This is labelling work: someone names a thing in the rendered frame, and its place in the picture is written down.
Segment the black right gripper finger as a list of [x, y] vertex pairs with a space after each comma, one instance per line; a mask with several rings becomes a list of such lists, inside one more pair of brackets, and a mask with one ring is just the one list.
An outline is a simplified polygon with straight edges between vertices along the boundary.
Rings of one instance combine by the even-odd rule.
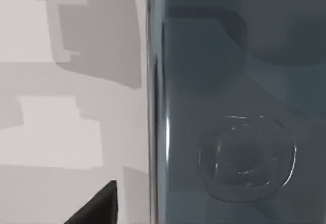
[[117, 224], [117, 181], [111, 180], [64, 224]]

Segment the round metal sink drain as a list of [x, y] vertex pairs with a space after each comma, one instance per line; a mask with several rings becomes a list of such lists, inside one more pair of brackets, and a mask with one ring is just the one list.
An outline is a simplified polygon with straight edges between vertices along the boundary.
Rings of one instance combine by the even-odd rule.
[[288, 183], [296, 152], [295, 138], [280, 120], [224, 116], [201, 135], [197, 169], [213, 198], [249, 203]]

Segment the grey sink basin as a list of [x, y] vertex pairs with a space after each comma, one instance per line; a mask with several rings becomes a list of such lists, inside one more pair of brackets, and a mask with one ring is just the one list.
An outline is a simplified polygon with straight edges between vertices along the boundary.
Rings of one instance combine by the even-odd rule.
[[[326, 0], [146, 0], [150, 224], [326, 224]], [[280, 120], [288, 183], [249, 203], [197, 169], [221, 117]]]

